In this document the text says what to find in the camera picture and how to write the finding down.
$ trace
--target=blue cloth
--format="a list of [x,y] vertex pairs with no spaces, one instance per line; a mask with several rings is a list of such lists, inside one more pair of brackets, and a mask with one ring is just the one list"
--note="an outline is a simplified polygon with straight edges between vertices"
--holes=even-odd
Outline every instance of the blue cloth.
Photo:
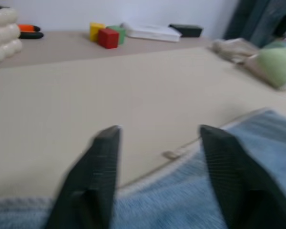
[[[286,193],[286,118],[265,111],[228,131],[238,137]],[[0,202],[0,229],[42,228],[48,205],[12,203]],[[112,228],[226,229],[210,185],[203,150],[173,173],[117,199]]]

